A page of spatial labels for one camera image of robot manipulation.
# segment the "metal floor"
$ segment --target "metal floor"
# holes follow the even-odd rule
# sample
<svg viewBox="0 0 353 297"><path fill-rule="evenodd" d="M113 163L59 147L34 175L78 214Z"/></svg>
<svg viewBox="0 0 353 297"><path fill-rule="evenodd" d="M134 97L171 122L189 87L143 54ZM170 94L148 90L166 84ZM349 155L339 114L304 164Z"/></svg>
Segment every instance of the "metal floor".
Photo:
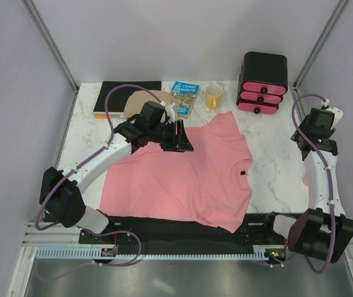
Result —
<svg viewBox="0 0 353 297"><path fill-rule="evenodd" d="M34 266L42 277L50 278L85 261L37 259ZM353 297L353 282L344 256L324 275L315 275L304 257L297 256L284 268L273 269L220 260L144 260L117 268L90 265L51 283L31 275L28 290L34 297Z"/></svg>

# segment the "book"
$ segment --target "book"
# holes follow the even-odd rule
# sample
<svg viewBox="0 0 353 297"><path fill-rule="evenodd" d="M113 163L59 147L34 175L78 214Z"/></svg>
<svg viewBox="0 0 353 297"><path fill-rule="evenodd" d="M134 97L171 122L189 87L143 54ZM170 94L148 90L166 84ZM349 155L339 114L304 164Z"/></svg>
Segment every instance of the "book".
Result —
<svg viewBox="0 0 353 297"><path fill-rule="evenodd" d="M113 88L124 85L133 84L140 87L144 87L147 90L158 90L162 89L161 81L146 81L146 82L102 82L101 91L98 95L97 102L94 106L93 114L95 118L106 118L105 115L105 99ZM123 118L124 108L126 106L128 98L135 92L139 91L138 88L121 88L112 93L108 100L108 111L112 118Z"/></svg>
<svg viewBox="0 0 353 297"><path fill-rule="evenodd" d="M199 89L199 85L175 82L171 90L171 95L180 105L178 115L181 118L189 117L190 112L193 109L193 104L196 101Z"/></svg>

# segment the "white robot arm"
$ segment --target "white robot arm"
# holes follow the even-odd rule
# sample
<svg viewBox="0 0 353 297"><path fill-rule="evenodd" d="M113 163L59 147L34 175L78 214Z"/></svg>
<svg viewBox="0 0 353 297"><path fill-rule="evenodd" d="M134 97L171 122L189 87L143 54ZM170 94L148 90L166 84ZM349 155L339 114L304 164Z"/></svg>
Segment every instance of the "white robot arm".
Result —
<svg viewBox="0 0 353 297"><path fill-rule="evenodd" d="M82 193L109 167L148 142L159 143L164 151L193 151L183 121L174 120L172 105L153 101L145 103L140 114L115 128L111 141L62 170L48 168L41 186L41 207L65 227L76 225L101 233L109 220L99 210L86 206Z"/></svg>
<svg viewBox="0 0 353 297"><path fill-rule="evenodd" d="M299 126L300 131L297 130L291 137L302 152L306 168L308 210L298 219L272 213L268 220L272 222L273 231L288 240L291 251L335 263L353 237L353 220L346 218L341 205L336 182L338 148L336 142L330 139L342 111L328 107L328 104L326 100L321 109L312 108ZM323 225L331 229L332 224L332 232L320 230Z"/></svg>

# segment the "pink t-shirt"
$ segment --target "pink t-shirt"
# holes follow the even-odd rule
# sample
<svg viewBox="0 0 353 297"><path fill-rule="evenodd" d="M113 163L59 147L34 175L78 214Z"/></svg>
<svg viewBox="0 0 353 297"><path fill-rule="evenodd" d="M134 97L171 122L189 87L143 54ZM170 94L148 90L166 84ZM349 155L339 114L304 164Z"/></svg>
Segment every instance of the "pink t-shirt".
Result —
<svg viewBox="0 0 353 297"><path fill-rule="evenodd" d="M186 128L194 152L163 152L149 143L107 173L100 210L117 217L196 221L230 232L241 225L251 197L252 164L232 112Z"/></svg>

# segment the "marble tabletop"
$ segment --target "marble tabletop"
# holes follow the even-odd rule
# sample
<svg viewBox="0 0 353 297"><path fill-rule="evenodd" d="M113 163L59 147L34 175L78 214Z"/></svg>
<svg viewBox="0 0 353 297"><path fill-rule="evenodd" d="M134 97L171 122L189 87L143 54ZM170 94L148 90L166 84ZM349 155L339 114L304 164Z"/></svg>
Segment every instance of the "marble tabletop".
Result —
<svg viewBox="0 0 353 297"><path fill-rule="evenodd" d="M174 82L163 82L162 89L171 91ZM207 124L217 113L232 111L238 128L245 135L253 164L248 170L248 183L252 196L248 213L304 212L308 205L308 188L302 180L305 168L300 151L290 140L295 129L290 118L292 96L284 95L276 114L254 114L240 111L235 102L238 82L199 81L188 82L200 85L199 96L185 127L199 127ZM209 84L220 84L224 96L216 110L206 107L204 90ZM95 119L94 104L102 83L82 84L77 96L68 134L59 162L62 169L92 151L110 135L106 119ZM117 126L124 119L112 119ZM87 205L98 208L106 173L97 178L83 193Z"/></svg>

